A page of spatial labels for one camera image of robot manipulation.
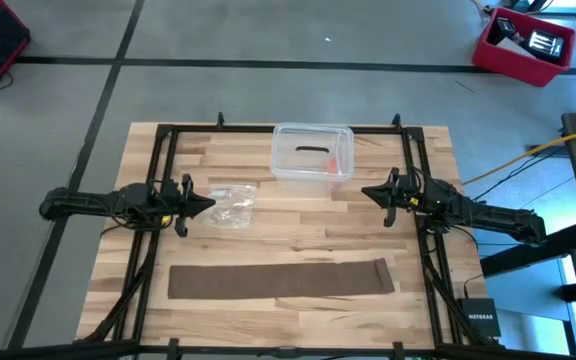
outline butcher block tabletop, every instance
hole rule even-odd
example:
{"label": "butcher block tabletop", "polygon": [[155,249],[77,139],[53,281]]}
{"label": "butcher block tabletop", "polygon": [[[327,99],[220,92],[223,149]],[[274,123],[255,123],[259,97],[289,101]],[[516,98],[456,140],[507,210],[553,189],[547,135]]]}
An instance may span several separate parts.
{"label": "butcher block tabletop", "polygon": [[[116,188],[144,182],[158,123],[133,123],[121,160]],[[447,127],[425,126],[434,178],[462,190]],[[167,149],[165,140],[162,159]],[[195,192],[207,196],[215,184],[257,187],[253,215],[245,229],[206,223],[205,214],[187,221],[188,237],[173,227],[162,231],[142,344],[247,347],[433,349],[428,303],[421,272],[415,222],[397,211],[393,227],[383,226],[385,211],[363,195],[363,186],[380,185],[392,167],[405,173],[401,136],[355,135],[355,172],[338,191],[295,191],[270,173],[270,133],[181,133],[172,178],[191,175]],[[419,165],[413,144],[415,164]],[[163,161],[159,162],[161,178]],[[113,226],[112,221],[106,228]],[[465,233],[445,235],[456,296],[465,280],[481,274],[475,244]],[[142,259],[148,244],[146,236]],[[115,229],[100,240],[77,338],[88,335],[119,298],[133,232]],[[429,240],[429,248],[434,243]],[[395,291],[390,294],[290,297],[244,300],[169,299],[173,265],[260,265],[339,263],[384,258]],[[483,279],[468,282],[471,297],[485,297]],[[130,305],[125,336],[132,334],[136,300]],[[443,338],[450,342],[447,310],[437,294]]]}

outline floor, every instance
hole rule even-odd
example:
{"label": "floor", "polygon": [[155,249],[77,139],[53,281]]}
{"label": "floor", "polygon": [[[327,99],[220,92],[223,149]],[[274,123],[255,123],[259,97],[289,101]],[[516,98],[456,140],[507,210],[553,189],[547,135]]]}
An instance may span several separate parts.
{"label": "floor", "polygon": [[[68,181],[82,146],[80,160],[88,161],[80,189],[109,191],[133,121],[215,122],[222,111],[229,123],[386,124],[400,113],[405,125],[450,127],[465,180],[527,144],[558,137],[561,114],[576,112],[576,75],[542,89],[470,71],[486,22],[468,0],[7,3],[33,42],[11,70],[14,85],[0,92],[0,348],[49,232],[38,204]],[[131,14],[136,27],[125,36]],[[543,18],[576,30],[574,17]],[[154,58],[163,60],[143,60]],[[324,62],[338,65],[321,69]],[[506,174],[467,186],[466,194]],[[536,209],[549,231],[576,222],[576,184],[565,159],[542,162],[486,200]],[[26,346],[72,340],[101,228],[94,218],[68,223]],[[476,236],[482,256],[512,243]],[[557,261],[487,284],[500,310],[570,319],[552,295],[562,284]]]}
{"label": "floor", "polygon": [[565,341],[551,341],[565,339],[561,321],[506,310],[498,310],[497,315],[503,334],[499,342],[506,348],[570,355]]}

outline plastic container lid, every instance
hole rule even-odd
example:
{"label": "plastic container lid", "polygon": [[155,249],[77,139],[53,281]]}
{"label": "plastic container lid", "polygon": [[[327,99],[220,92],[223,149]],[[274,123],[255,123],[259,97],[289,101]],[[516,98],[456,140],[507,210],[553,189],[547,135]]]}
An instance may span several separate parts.
{"label": "plastic container lid", "polygon": [[270,171],[277,178],[343,182],[352,177],[354,162],[354,134],[346,126],[275,126]]}

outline brown towel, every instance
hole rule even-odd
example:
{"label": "brown towel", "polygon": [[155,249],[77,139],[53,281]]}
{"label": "brown towel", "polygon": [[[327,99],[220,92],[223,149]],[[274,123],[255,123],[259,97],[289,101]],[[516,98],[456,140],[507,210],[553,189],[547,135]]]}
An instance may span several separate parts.
{"label": "brown towel", "polygon": [[394,292],[386,260],[340,264],[171,266],[170,299],[254,299]]}

